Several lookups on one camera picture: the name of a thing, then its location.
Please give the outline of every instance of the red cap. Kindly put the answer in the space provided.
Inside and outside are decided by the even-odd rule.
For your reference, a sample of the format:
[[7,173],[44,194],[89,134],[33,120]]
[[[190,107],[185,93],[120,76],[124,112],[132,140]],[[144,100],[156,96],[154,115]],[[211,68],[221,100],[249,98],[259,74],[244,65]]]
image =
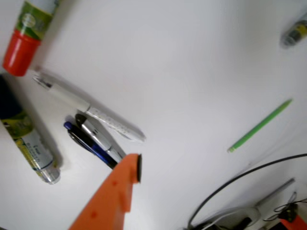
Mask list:
[[12,75],[25,75],[36,49],[41,41],[35,40],[15,30],[6,50],[3,67]]

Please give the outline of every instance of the orange plastic piece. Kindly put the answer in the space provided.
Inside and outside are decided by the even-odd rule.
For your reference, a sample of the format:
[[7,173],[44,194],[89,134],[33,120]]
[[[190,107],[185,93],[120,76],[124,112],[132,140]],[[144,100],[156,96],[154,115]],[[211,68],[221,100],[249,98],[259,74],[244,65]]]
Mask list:
[[70,230],[122,230],[132,187],[140,181],[141,155],[127,155],[103,182]]
[[285,219],[281,219],[280,222],[289,230],[307,230],[307,224],[299,215],[296,216],[292,223]]

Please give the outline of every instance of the ballpoint pen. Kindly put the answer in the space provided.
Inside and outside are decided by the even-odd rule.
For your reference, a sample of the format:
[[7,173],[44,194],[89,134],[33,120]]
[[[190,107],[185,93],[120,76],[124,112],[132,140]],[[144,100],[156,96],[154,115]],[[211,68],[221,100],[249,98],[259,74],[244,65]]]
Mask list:
[[87,133],[117,163],[122,160],[121,155],[113,148],[109,140],[101,132],[99,132],[85,116],[82,114],[76,114],[75,118],[79,128]]
[[138,142],[144,142],[146,140],[146,137],[144,136],[143,133],[136,132],[128,128],[124,124],[108,116],[106,113],[100,111],[97,108],[92,107],[89,102],[75,95],[74,93],[71,93],[63,86],[48,82],[47,74],[36,72],[35,76],[33,77],[33,80],[35,80],[40,86],[48,90],[50,94],[65,101],[67,104],[71,105],[72,107],[75,107],[78,110],[106,123],[110,128],[117,131],[125,138]]
[[74,126],[70,122],[65,122],[64,127],[67,128],[68,134],[74,141],[79,145],[96,155],[104,163],[106,163],[111,169],[113,169],[117,162],[110,157],[102,148],[99,147],[90,137],[88,137],[82,130],[77,126]]

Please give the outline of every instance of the pen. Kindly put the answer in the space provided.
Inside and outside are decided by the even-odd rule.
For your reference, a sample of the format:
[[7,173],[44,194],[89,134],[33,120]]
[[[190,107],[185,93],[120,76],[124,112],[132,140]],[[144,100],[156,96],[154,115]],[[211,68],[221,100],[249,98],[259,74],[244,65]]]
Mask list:
[[117,163],[122,160],[121,155],[113,148],[109,140],[101,132],[99,132],[85,116],[82,114],[76,114],[75,118],[79,128],[87,133]]
[[106,113],[92,107],[90,103],[88,103],[81,97],[69,92],[64,87],[55,83],[48,82],[46,78],[48,79],[48,76],[45,73],[37,72],[33,77],[33,80],[35,80],[37,84],[48,90],[50,94],[65,101],[67,104],[71,105],[72,107],[75,107],[78,110],[106,123],[110,128],[117,131],[123,137],[138,142],[144,142],[146,140],[146,137],[144,136],[143,133],[136,132],[128,128],[124,124],[108,116]]
[[70,122],[65,122],[64,127],[67,128],[68,134],[72,139],[85,149],[92,152],[98,158],[100,158],[104,163],[106,163],[111,169],[113,169],[117,162],[113,160],[102,148],[99,147],[90,137],[88,137],[82,130],[77,126],[74,126]]
[[255,127],[253,127],[247,134],[245,134],[240,140],[238,140],[232,147],[228,149],[228,152],[233,152],[241,145],[243,145],[248,139],[250,139],[255,133],[257,133],[262,127],[269,123],[279,113],[281,113],[292,102],[292,99],[282,103],[277,109],[271,112],[265,119],[260,121]]

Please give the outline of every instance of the green pencil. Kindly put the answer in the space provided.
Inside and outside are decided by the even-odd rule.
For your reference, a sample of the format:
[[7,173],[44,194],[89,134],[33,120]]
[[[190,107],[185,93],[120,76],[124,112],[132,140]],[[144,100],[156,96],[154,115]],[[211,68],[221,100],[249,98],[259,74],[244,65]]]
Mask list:
[[243,145],[248,139],[250,139],[255,133],[257,133],[262,127],[264,127],[267,123],[269,123],[273,118],[275,118],[278,114],[280,114],[290,103],[292,99],[284,102],[277,109],[275,109],[270,115],[268,115],[265,119],[263,119],[259,124],[257,124],[251,131],[245,134],[240,140],[238,140],[233,146],[231,146],[227,151],[233,152],[241,145]]

